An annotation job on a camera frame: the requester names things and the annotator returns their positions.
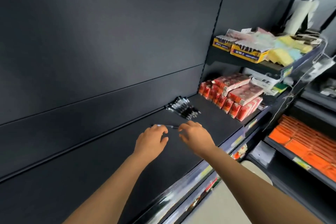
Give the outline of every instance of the bundle of pens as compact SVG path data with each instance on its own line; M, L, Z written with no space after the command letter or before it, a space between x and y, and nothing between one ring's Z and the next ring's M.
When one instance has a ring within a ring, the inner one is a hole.
M182 118L191 120L192 118L196 118L199 113L201 113L198 109L193 107L190 104L189 99L183 97L177 97L175 100L168 105L165 106L167 110L174 112L181 116Z

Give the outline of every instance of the beige floor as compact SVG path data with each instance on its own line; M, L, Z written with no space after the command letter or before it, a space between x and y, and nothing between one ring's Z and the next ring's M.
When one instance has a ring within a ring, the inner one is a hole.
M272 181L252 162L241 163L247 169L272 184ZM224 182L220 182L213 191L191 212L183 224L250 224L251 222L233 197Z

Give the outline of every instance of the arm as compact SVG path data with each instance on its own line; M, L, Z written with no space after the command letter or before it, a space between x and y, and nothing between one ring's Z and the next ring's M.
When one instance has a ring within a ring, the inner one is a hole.
M193 121L179 127L182 140L223 179L253 224L322 224L298 202L240 165L215 146L210 134Z
M167 128L157 125L141 133L133 154L63 224L116 224L139 175L166 146L163 133Z

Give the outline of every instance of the yellow box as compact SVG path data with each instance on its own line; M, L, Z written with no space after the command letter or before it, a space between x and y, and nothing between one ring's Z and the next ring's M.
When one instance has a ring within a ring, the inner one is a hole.
M232 55L240 57L240 58L248 60L248 61L251 61L253 63L259 63L259 62L265 60L265 58L267 57L268 52L269 52L269 50L267 50L265 52L258 52L258 51L248 52L248 51L242 50L236 44L232 45L231 51L230 51L230 53Z
M229 52L231 50L232 44L237 41L236 39L233 39L232 37L228 37L228 36L216 36L213 39L213 43L212 45L214 47L220 48L224 51Z

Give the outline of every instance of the hand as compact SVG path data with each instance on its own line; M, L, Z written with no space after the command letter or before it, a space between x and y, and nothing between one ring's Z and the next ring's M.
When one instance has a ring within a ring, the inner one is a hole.
M163 151L168 142L168 137L161 140L163 133L168 133L168 129L164 125L154 125L147 128L144 133L139 135L133 155L148 165Z
M186 124L181 124L178 130L184 131L179 135L182 141L201 158L205 158L217 148L208 131L198 122L189 120Z

